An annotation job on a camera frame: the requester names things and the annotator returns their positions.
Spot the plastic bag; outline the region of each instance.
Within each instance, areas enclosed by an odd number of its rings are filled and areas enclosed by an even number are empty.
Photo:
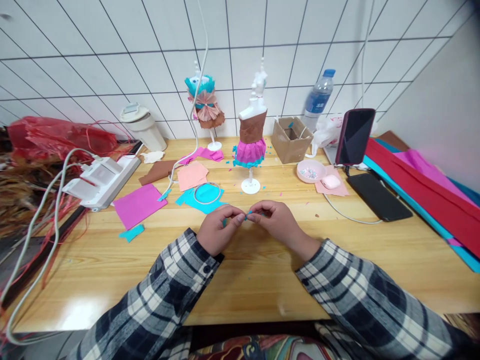
[[[118,146],[112,133],[91,125],[50,117],[26,116],[13,122],[7,129],[14,159],[40,160],[57,155],[64,160],[74,148],[107,156]],[[76,155],[80,159],[90,159],[81,151]]]
[[[318,119],[316,131],[313,133],[311,141],[311,155],[305,155],[307,158],[317,156],[317,150],[327,145],[337,146],[342,130],[343,116],[326,117]]]

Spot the hand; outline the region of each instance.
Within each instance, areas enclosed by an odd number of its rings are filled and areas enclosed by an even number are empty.
[[[275,239],[292,249],[304,261],[310,260],[320,248],[320,242],[308,236],[283,202],[262,200],[254,204],[248,220],[259,224]]]
[[[231,218],[224,227],[224,220]],[[245,221],[245,213],[238,207],[222,205],[209,213],[201,223],[196,235],[200,245],[213,257],[217,256],[227,246],[235,230]]]

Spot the person's right hand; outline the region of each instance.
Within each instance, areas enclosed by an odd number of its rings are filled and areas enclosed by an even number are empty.
[[[252,205],[248,220],[259,224],[270,235],[295,251],[304,261],[310,260],[320,248],[320,243],[308,236],[299,226],[283,202],[262,200]]]

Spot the water bottle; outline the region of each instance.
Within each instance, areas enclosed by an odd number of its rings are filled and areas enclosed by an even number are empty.
[[[334,69],[326,69],[322,78],[313,86],[306,99],[305,112],[301,121],[312,133],[316,130],[320,114],[324,111],[334,90],[334,81],[332,79],[334,75]]]

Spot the wooden desk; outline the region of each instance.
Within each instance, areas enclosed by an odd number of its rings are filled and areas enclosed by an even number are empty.
[[[225,190],[223,202],[244,211],[262,199],[285,202],[309,235],[329,237],[344,249],[374,261],[434,311],[480,312],[480,276],[471,272],[422,219],[414,216],[376,225],[347,220],[332,209],[323,195],[316,193],[313,185],[298,180],[296,164],[282,165],[275,159],[274,148],[262,168],[253,171],[265,189],[255,195],[241,194],[240,183],[248,177],[248,170],[235,167],[229,171],[233,167],[231,149],[238,138],[224,138],[221,142],[225,160],[199,158],[199,161],[209,169],[207,178]],[[207,143],[207,139],[200,140],[201,146]],[[164,160],[179,159],[191,152],[194,144],[193,140],[169,141]],[[317,156],[317,160],[328,163],[324,155]],[[137,189],[138,178],[150,166],[140,165],[119,196]],[[154,184],[163,192],[167,180]],[[332,196],[331,201],[353,218],[375,221],[368,206],[347,187],[351,196]],[[84,232],[82,221],[69,238],[73,242],[60,247],[48,284],[43,291],[38,287],[33,292],[35,296],[28,299],[15,331],[90,328],[146,275],[167,244],[187,227],[198,231],[205,215],[187,205],[176,205],[179,195],[175,184],[168,197],[169,204],[143,222],[145,232],[131,243],[119,238],[125,229],[112,207],[89,213],[87,232],[73,241]],[[295,276],[294,269],[301,265],[299,259],[250,221],[237,231],[224,255],[225,260],[187,319],[187,325],[328,317]]]

